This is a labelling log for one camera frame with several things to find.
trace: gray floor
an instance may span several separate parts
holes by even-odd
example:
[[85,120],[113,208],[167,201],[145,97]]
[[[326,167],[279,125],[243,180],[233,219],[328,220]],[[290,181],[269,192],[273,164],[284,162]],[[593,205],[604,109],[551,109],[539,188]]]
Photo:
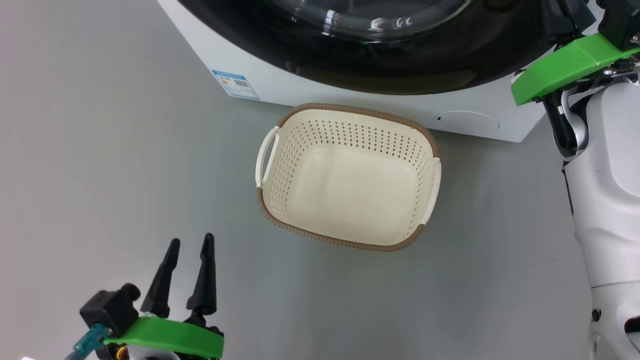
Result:
[[436,133],[424,234],[378,254],[264,219],[253,164],[283,106],[227,97],[153,0],[0,4],[0,353],[62,359],[95,291],[146,290],[183,240],[172,318],[216,235],[226,359],[585,359],[590,294],[542,122]]

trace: white robotic arm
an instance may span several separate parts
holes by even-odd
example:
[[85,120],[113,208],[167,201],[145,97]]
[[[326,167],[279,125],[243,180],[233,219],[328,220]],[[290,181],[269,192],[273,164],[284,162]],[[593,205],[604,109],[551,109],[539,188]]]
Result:
[[593,294],[589,354],[640,359],[640,87],[599,90],[584,117],[586,148],[564,173]]

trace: orange wire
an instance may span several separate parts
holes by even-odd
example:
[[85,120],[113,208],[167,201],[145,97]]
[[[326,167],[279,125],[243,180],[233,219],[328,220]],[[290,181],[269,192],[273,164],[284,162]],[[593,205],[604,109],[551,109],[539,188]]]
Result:
[[124,350],[127,350],[126,345],[118,349],[118,352],[116,352],[116,360],[122,360],[122,354],[124,354]]

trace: qr code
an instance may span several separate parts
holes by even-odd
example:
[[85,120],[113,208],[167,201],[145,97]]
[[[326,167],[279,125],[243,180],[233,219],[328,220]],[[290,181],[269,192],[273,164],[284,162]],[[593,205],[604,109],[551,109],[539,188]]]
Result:
[[234,82],[236,83],[237,86],[243,86],[245,88],[249,87],[249,84],[247,84],[246,81],[234,79]]

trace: energy label sticker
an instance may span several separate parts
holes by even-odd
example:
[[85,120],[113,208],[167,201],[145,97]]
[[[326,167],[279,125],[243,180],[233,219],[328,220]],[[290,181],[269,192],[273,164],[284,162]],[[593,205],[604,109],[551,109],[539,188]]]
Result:
[[225,89],[227,94],[243,99],[260,100],[258,95],[247,81],[246,77],[228,72],[211,70],[220,85]]

